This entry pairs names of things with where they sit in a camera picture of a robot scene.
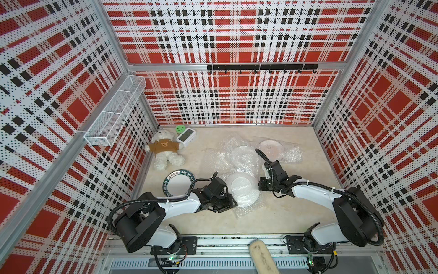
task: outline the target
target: red plaid pattern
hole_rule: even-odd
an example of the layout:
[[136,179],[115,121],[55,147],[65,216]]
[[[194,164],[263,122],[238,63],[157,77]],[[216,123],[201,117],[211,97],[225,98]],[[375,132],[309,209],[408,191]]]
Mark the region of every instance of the red plaid pattern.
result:
[[310,125],[337,71],[138,72],[161,125]]
[[437,3],[392,1],[318,128],[343,186],[384,217],[396,273],[438,265],[437,25]]
[[103,1],[132,64],[344,61],[374,3]]
[[[1,228],[122,71],[88,0],[3,1],[0,14]],[[129,198],[144,161],[149,124],[137,105],[116,145],[86,146],[0,273],[92,273],[108,208]]]

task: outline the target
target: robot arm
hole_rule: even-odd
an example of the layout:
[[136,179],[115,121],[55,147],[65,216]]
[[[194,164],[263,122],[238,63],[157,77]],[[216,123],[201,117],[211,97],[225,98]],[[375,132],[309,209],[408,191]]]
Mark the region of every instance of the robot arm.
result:
[[[260,191],[279,193],[278,197],[307,199],[326,208],[336,215],[336,222],[316,223],[304,233],[304,246],[316,252],[332,242],[351,242],[357,246],[367,243],[383,244],[385,225],[382,217],[371,205],[363,192],[357,188],[335,189],[316,184],[300,176],[288,176],[279,162],[271,162],[260,150],[256,152],[265,160],[265,177],[259,181]],[[237,206],[226,183],[216,177],[196,181],[211,181],[206,187],[189,189],[187,195],[171,198],[154,197],[147,192],[137,200],[126,202],[114,208],[108,218],[110,230],[121,237],[128,252],[139,250],[145,245],[160,246],[169,254],[177,252],[182,245],[182,236],[173,225],[161,224],[163,220],[185,214],[210,210],[221,213]],[[113,223],[113,215],[128,206]],[[378,240],[372,238],[378,234]]]
[[[256,149],[265,160],[265,177],[259,180],[261,191],[282,194],[278,197],[303,198],[322,205],[336,215],[337,222],[314,224],[305,233],[306,248],[318,250],[330,242],[351,242],[357,246],[383,244],[385,225],[379,212],[371,205],[364,193],[355,187],[335,189],[309,182],[300,176],[288,176],[278,160],[271,162],[266,155]],[[371,239],[378,234],[378,241]]]
[[[217,172],[210,179],[195,180],[211,182],[200,189],[189,189],[184,196],[157,198],[147,192],[137,200],[118,205],[107,218],[108,226],[113,233],[120,236],[130,253],[149,245],[161,246],[169,254],[173,254],[179,250],[182,236],[173,225],[163,225],[162,221],[202,210],[221,213],[237,206],[228,193],[226,183],[216,178],[216,175]],[[128,207],[113,223],[115,212],[126,205]]]

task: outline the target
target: wire mesh basket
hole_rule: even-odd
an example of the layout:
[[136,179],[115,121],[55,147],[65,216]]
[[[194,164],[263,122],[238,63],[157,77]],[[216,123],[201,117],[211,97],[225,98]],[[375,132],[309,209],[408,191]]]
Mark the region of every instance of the wire mesh basket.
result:
[[112,146],[114,144],[145,87],[144,77],[130,75],[124,80],[114,97],[85,134],[85,139],[91,146]]

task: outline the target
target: teddy bear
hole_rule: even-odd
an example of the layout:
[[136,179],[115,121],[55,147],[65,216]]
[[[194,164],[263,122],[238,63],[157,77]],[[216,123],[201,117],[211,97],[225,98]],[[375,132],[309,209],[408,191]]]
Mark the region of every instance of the teddy bear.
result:
[[177,150],[182,149],[184,144],[172,141],[173,138],[173,133],[160,129],[152,137],[152,143],[146,146],[146,151],[152,151],[155,154],[154,168],[156,170],[165,170],[167,161],[176,166],[184,164],[184,157],[177,154]]

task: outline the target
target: mounting plate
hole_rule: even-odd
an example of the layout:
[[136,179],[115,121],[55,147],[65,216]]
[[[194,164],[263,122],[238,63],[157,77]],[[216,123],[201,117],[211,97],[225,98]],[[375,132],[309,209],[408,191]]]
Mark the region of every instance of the mounting plate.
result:
[[[289,254],[308,254],[309,252],[304,248],[303,243],[304,236],[291,236],[287,235],[284,237],[284,241],[287,245],[287,250],[289,251]],[[332,253],[332,247],[330,243],[326,244],[322,247],[321,250],[316,252],[315,254],[331,254]]]
[[[198,244],[198,238],[196,236],[187,236],[183,237],[182,244],[187,247],[187,255],[194,255],[196,254],[196,246]],[[186,250],[184,247],[180,248],[178,252],[175,255],[185,255]],[[155,255],[154,248],[151,248],[151,255]],[[166,249],[162,248],[158,250],[157,255],[169,255],[169,253],[166,252]]]

